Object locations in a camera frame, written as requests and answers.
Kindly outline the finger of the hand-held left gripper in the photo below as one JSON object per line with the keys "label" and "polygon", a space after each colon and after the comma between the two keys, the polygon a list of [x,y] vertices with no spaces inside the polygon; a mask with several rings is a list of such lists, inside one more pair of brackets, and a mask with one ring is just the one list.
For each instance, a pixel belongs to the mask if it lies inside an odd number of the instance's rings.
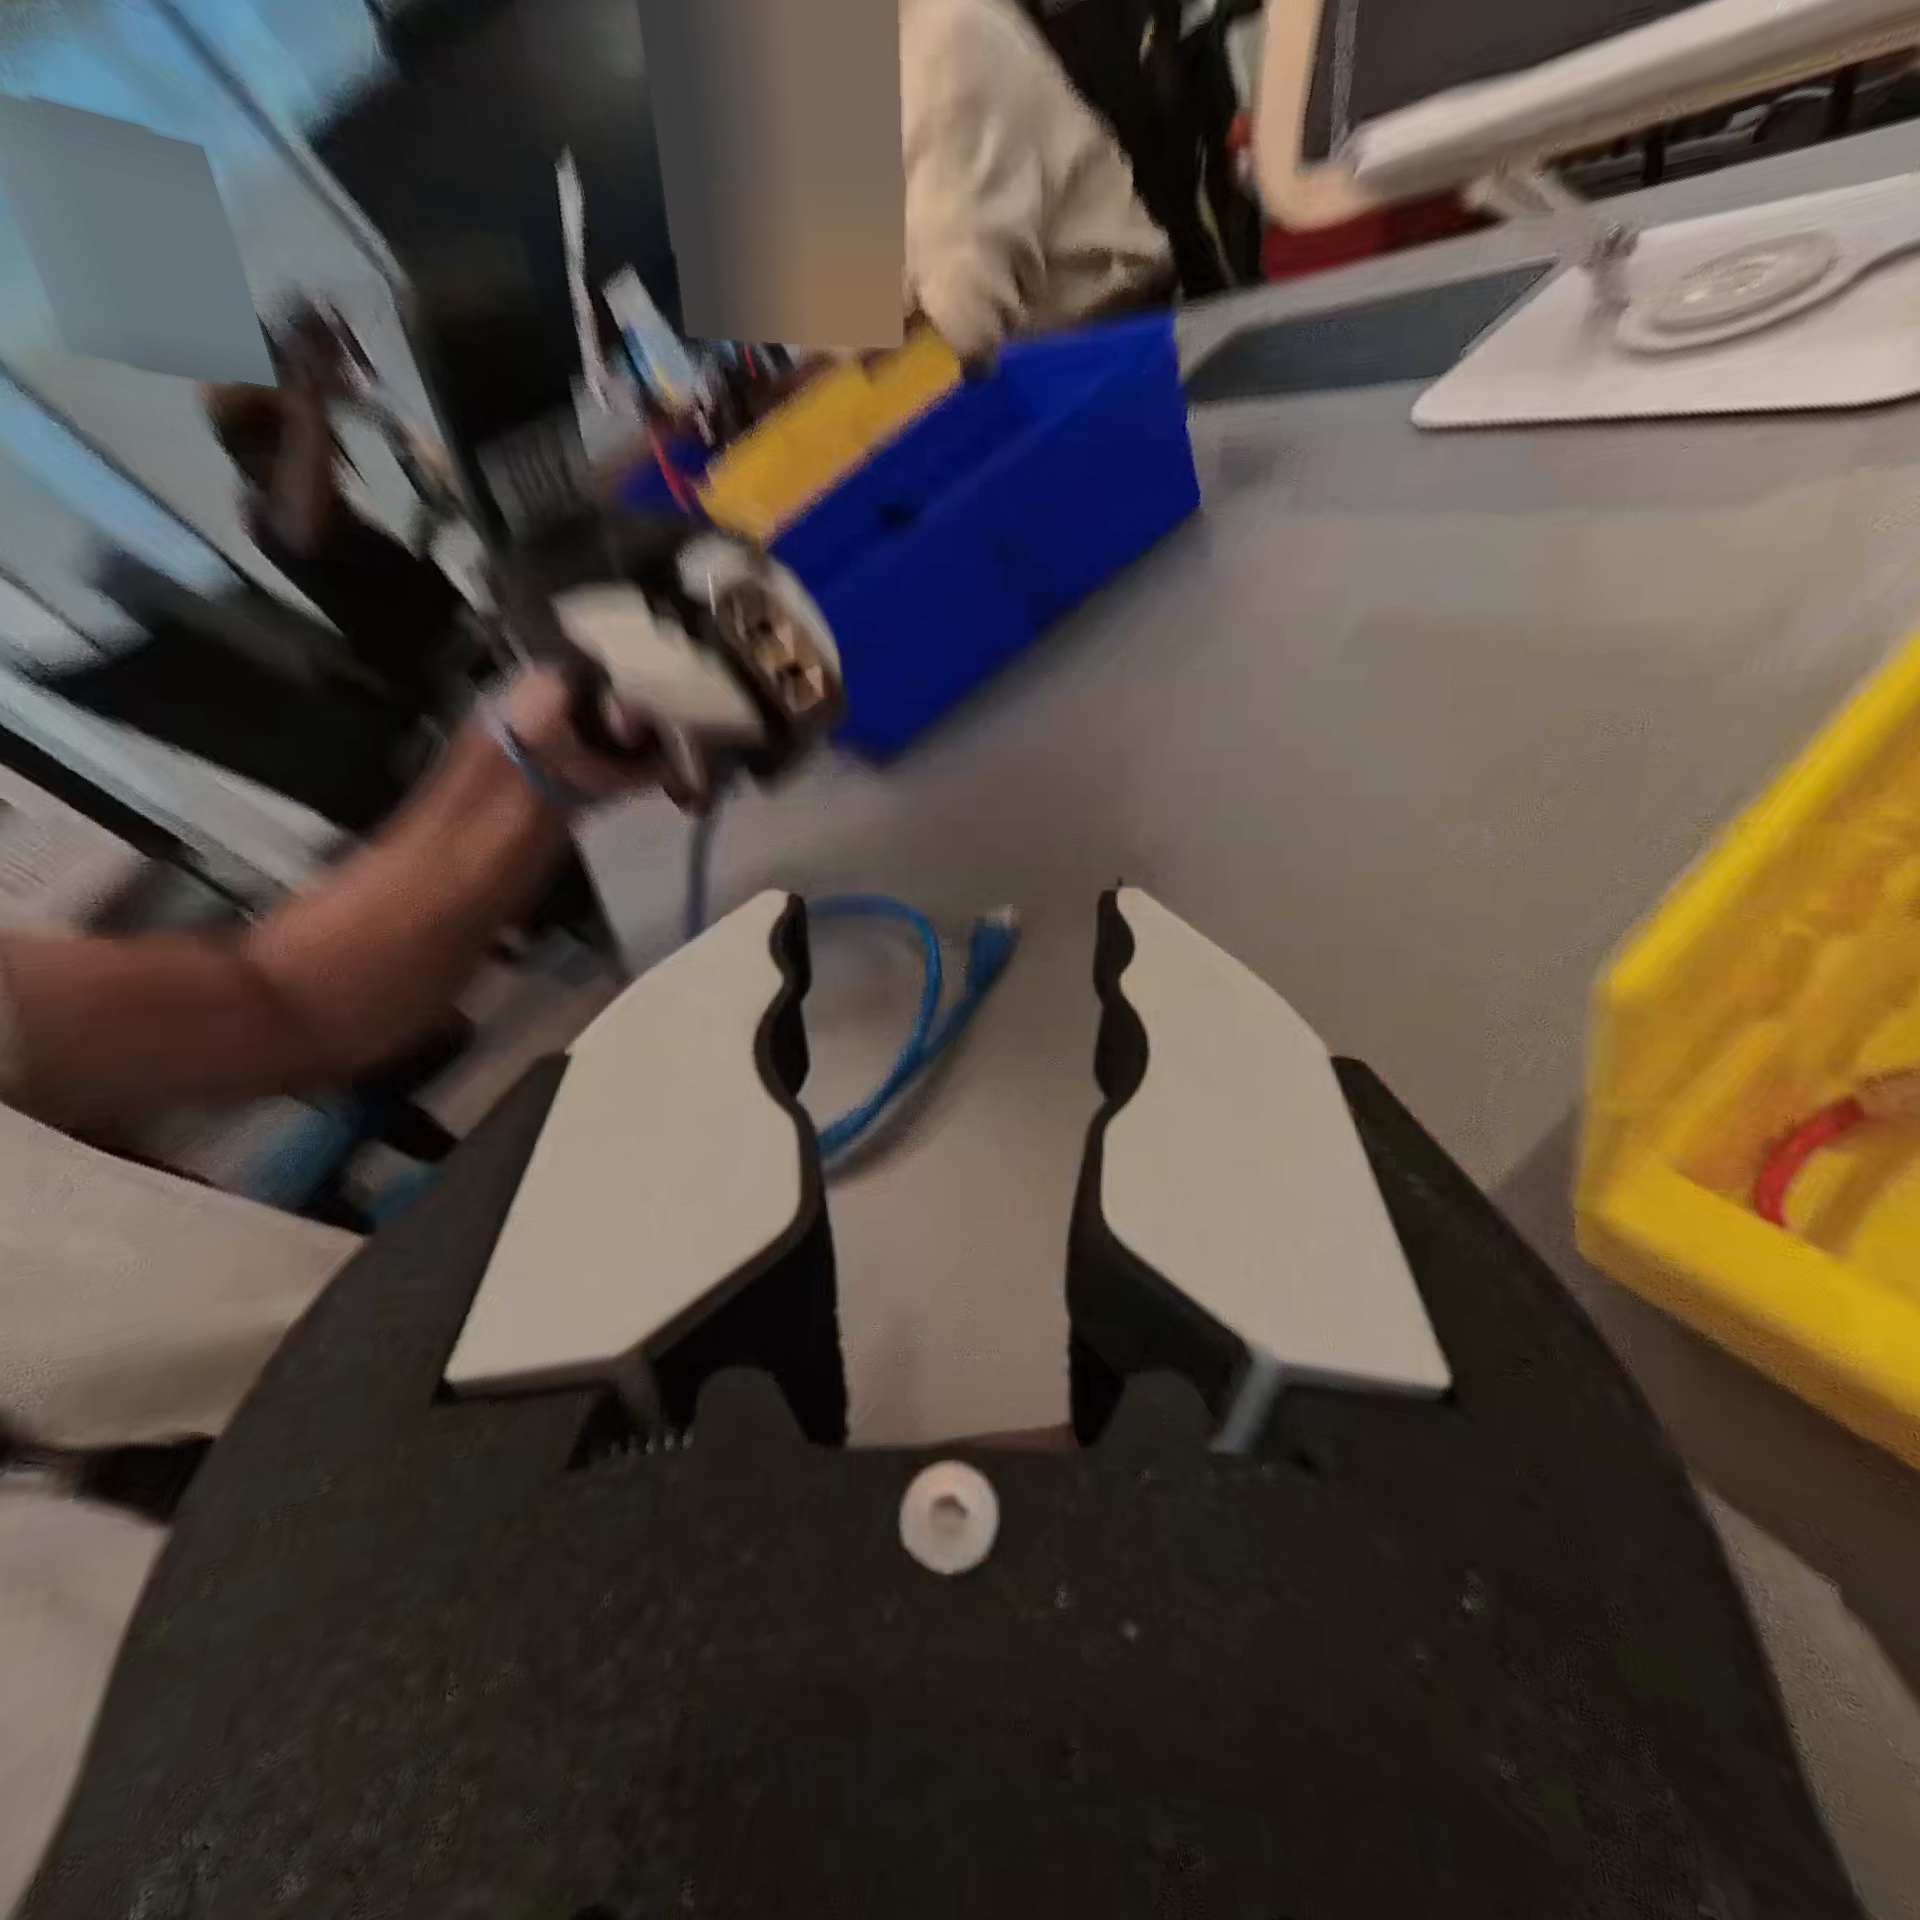
{"label": "finger of the hand-held left gripper", "polygon": [[690,634],[675,608],[656,611],[640,586],[565,588],[550,612],[583,742],[636,750],[636,738],[612,730],[618,716],[702,746],[768,745],[767,708],[732,657]]}

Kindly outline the person's left hand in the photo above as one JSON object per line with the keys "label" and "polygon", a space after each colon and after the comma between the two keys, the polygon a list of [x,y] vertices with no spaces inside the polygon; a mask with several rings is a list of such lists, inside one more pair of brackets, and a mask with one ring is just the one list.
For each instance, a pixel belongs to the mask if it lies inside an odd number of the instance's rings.
{"label": "person's left hand", "polygon": [[547,808],[581,814],[660,787],[660,757],[636,732],[616,746],[593,745],[583,727],[587,686],[573,670],[524,666],[493,686],[478,705],[485,734]]}

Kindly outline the black panel with wooden frame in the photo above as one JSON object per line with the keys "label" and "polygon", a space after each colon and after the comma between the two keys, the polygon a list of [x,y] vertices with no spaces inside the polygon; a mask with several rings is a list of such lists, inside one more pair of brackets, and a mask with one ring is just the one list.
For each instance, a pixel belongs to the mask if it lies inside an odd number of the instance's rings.
{"label": "black panel with wooden frame", "polygon": [[1685,2],[1268,2],[1250,59],[1250,180],[1281,229],[1370,209],[1335,169],[1357,126],[1429,96],[1563,59]]}

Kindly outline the yellow plastic bin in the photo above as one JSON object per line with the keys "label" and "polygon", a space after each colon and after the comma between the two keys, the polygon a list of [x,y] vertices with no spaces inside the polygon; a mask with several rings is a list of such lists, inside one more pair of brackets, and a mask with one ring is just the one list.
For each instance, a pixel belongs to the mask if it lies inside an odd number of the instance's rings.
{"label": "yellow plastic bin", "polygon": [[1918,1465],[1918,641],[1597,979],[1580,1253]]}
{"label": "yellow plastic bin", "polygon": [[699,505],[768,547],[963,380],[963,359],[928,328],[899,348],[824,362],[708,462]]}

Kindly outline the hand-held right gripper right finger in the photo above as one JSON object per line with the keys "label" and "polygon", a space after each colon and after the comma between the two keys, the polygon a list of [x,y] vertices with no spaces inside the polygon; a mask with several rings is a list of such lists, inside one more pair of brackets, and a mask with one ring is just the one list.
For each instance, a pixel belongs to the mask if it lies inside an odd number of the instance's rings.
{"label": "hand-held right gripper right finger", "polygon": [[1099,1109],[1075,1185],[1068,1425],[1184,1380],[1216,1452],[1286,1390],[1440,1402],[1454,1377],[1328,1045],[1151,892],[1097,911]]}

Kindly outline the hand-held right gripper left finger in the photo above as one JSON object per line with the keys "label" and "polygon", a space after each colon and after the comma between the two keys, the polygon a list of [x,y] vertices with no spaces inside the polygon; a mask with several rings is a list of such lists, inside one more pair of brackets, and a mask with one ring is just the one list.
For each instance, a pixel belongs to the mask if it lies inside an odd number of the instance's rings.
{"label": "hand-held right gripper left finger", "polygon": [[646,1439],[708,1380],[774,1380],[843,1448],[850,1388],[824,1167],[801,1094],[804,903],[764,891],[644,972],[569,1047],[444,1362],[461,1400],[590,1387]]}

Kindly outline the person's cream garment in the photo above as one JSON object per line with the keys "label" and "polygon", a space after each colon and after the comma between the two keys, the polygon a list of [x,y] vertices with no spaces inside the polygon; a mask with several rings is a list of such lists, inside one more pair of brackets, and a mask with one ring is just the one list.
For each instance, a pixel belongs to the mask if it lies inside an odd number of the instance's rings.
{"label": "person's cream garment", "polygon": [[[220,1435],[359,1249],[4,1110],[4,1428],[80,1452]],[[155,1520],[4,1476],[4,1917],[76,1789],[160,1551]]]}

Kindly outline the black ethernet port adapter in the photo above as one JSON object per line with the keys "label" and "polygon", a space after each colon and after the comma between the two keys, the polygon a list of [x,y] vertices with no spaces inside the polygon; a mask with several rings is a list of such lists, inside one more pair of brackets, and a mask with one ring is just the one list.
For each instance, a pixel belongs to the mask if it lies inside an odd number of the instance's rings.
{"label": "black ethernet port adapter", "polygon": [[793,737],[816,737],[839,718],[843,675],[831,636],[774,588],[745,586],[732,625],[746,666]]}

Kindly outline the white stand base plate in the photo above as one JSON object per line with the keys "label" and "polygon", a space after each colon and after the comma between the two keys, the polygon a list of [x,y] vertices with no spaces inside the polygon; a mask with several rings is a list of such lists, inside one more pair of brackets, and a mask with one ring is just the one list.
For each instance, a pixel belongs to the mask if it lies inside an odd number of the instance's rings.
{"label": "white stand base plate", "polygon": [[1917,5],[1712,2],[1374,112],[1332,157],[1377,202],[1459,191],[1539,223],[1558,275],[1413,407],[1422,430],[1836,415],[1918,392],[1917,173],[1644,226],[1576,150],[1917,51]]}

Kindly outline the blue plastic bin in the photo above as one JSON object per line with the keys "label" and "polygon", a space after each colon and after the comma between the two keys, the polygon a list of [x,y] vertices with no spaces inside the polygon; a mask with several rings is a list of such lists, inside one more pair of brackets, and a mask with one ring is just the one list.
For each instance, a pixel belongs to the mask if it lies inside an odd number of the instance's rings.
{"label": "blue plastic bin", "polygon": [[[612,505],[721,529],[699,491],[722,450],[671,437],[627,467]],[[889,761],[1199,505],[1179,338],[1162,306],[998,348],[757,545],[829,618],[847,685],[831,740]]]}

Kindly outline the person's left forearm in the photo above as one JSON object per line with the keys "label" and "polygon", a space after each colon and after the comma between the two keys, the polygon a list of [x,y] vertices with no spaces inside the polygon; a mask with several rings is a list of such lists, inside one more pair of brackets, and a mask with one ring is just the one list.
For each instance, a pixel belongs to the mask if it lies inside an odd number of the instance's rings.
{"label": "person's left forearm", "polygon": [[588,790],[569,691],[528,670],[348,860],[220,934],[4,936],[4,1104],[110,1129],[327,1093],[406,1053],[540,899]]}

